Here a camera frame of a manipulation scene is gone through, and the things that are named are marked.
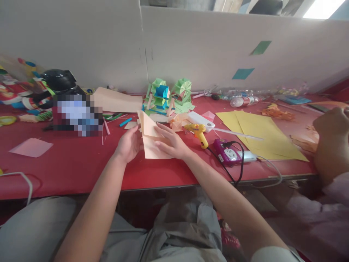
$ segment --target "marker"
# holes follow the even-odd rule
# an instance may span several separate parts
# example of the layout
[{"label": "marker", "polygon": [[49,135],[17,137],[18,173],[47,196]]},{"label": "marker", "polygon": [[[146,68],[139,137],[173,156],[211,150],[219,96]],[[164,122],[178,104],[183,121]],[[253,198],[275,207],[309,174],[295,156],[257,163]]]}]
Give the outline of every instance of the marker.
[{"label": "marker", "polygon": [[128,122],[130,122],[131,120],[132,120],[132,118],[129,118],[129,119],[127,119],[126,121],[122,122],[122,123],[120,124],[120,127],[126,125],[126,124],[127,124]]}]

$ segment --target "blue paper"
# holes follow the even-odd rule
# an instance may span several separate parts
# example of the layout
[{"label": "blue paper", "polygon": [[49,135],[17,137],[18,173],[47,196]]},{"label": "blue paper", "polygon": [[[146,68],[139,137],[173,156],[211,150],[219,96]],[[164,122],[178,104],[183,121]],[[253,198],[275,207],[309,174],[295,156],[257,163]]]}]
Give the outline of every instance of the blue paper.
[{"label": "blue paper", "polygon": [[253,70],[254,68],[238,69],[232,79],[245,80],[252,73]]}]

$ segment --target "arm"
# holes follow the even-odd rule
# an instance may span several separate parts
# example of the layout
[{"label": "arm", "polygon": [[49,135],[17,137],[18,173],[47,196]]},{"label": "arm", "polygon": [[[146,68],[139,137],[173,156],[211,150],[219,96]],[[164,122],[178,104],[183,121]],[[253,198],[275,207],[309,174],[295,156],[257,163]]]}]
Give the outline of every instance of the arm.
[{"label": "arm", "polygon": [[99,261],[114,217],[126,164],[140,149],[140,138],[129,129],[120,139],[86,203],[68,231],[55,262]]},{"label": "arm", "polygon": [[323,186],[349,171],[348,116],[347,110],[334,108],[313,123],[320,136],[314,161]]},{"label": "arm", "polygon": [[162,142],[156,142],[156,144],[167,154],[183,159],[189,166],[214,206],[239,238],[249,258],[258,249],[266,246],[288,249],[248,200],[216,170],[192,152],[172,129],[158,124],[156,131],[169,139],[172,146]]}]

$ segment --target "cardboard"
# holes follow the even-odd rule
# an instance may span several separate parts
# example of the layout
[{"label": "cardboard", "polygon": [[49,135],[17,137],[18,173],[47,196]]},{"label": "cardboard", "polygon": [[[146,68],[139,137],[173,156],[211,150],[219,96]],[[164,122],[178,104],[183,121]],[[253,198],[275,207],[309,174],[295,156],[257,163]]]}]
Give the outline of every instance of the cardboard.
[{"label": "cardboard", "polygon": [[103,87],[97,88],[92,99],[104,111],[136,113],[142,109],[142,96],[130,96]]}]

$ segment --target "yellow paper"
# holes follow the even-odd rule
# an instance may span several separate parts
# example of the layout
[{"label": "yellow paper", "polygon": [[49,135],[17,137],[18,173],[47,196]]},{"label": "yellow paper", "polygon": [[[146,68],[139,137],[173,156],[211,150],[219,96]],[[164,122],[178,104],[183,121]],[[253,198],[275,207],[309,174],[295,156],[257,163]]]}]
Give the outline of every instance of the yellow paper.
[{"label": "yellow paper", "polygon": [[143,111],[138,111],[138,118],[141,124],[141,132],[144,144],[145,158],[148,159],[169,159],[172,158],[170,155],[160,151],[156,141],[161,141],[165,144],[170,145],[170,141],[164,138],[161,134],[157,133],[154,129],[156,123]]},{"label": "yellow paper", "polygon": [[[238,112],[238,111],[216,113],[216,115],[224,122],[224,124],[231,131],[247,134],[247,133],[244,133],[242,128],[241,128],[240,123],[238,121],[238,118],[236,116],[236,112]],[[258,155],[258,156],[262,156],[262,157],[264,157],[264,158],[266,158],[268,160],[290,160],[290,159],[294,159],[293,157],[287,157],[287,156],[278,155],[278,154],[275,154],[273,152],[270,152],[267,148],[258,149],[258,148],[255,148],[255,147],[251,146],[249,144],[249,141],[250,140],[254,140],[254,139],[247,139],[247,138],[242,137],[242,136],[238,136],[238,138],[241,140],[241,142],[244,143],[244,145],[248,148],[248,150],[250,150],[253,154]]]},{"label": "yellow paper", "polygon": [[102,107],[104,111],[136,113],[142,109],[143,97],[122,94],[103,87],[97,88],[92,99],[96,107]]},{"label": "yellow paper", "polygon": [[293,145],[276,126],[271,117],[235,111],[244,134],[264,138],[263,141],[247,138],[249,146],[292,159],[308,159]]}]

